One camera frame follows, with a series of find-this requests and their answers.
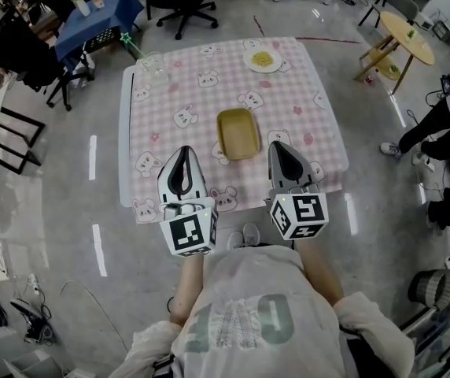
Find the white plate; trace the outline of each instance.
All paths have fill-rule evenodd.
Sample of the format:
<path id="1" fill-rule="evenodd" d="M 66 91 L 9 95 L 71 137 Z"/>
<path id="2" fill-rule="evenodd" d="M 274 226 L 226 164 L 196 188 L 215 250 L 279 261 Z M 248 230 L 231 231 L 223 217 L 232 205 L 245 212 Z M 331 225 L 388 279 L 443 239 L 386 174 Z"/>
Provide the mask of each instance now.
<path id="1" fill-rule="evenodd" d="M 267 52 L 271 55 L 272 60 L 274 61 L 271 65 L 267 67 L 261 67 L 259 65 L 255 65 L 252 62 L 253 55 L 257 54 L 258 52 Z M 266 46 L 258 46 L 254 49 L 247 50 L 243 55 L 242 59 L 244 60 L 245 64 L 252 69 L 254 72 L 275 72 L 279 70 L 282 64 L 281 55 L 277 52 L 277 50 L 274 50 L 273 48 L 266 47 Z"/>

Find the pink checkered tablecloth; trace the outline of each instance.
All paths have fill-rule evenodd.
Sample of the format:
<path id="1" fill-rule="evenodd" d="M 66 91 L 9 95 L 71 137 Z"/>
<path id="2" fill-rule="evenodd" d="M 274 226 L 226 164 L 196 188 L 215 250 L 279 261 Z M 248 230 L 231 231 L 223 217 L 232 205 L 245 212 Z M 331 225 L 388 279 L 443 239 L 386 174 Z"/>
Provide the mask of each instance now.
<path id="1" fill-rule="evenodd" d="M 277 71 L 250 70 L 249 46 L 274 47 L 283 58 Z M 135 71 L 130 130 L 131 191 L 138 223 L 161 221 L 157 176 L 181 146 L 197 154 L 208 192 L 219 212 L 264 205 L 271 189 L 267 150 L 273 139 L 299 150 L 310 162 L 319 189 L 341 189 L 343 173 L 335 131 L 315 85 L 317 75 L 294 38 L 245 39 L 164 54 L 170 81 L 151 86 L 141 65 Z M 219 151 L 216 116 L 225 109 L 253 111 L 261 150 L 244 161 Z"/>

